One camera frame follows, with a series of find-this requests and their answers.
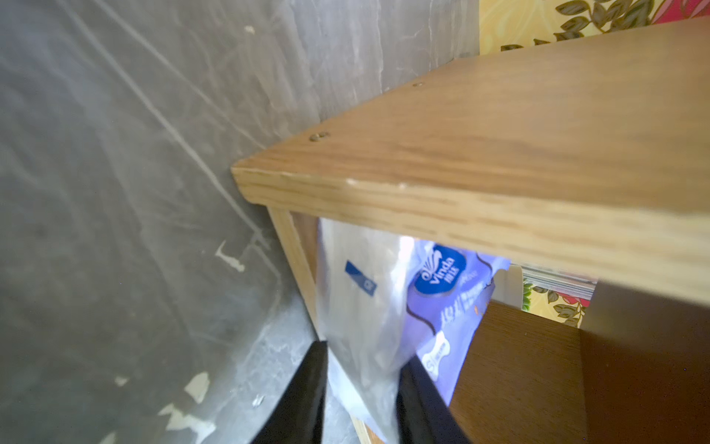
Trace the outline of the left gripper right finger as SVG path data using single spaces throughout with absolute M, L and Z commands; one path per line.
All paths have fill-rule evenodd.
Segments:
M 401 368 L 396 412 L 399 443 L 470 443 L 417 356 Z

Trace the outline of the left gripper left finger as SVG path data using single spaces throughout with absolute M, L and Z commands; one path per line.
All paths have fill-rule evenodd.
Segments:
M 327 343 L 312 343 L 271 416 L 251 442 L 321 443 L 327 368 Z

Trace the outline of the purple tissue pack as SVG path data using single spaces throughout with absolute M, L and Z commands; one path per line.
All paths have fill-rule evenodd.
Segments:
M 450 403 L 508 259 L 331 219 L 318 224 L 316 305 L 328 382 L 381 440 L 399 437 L 399 372 L 418 359 Z

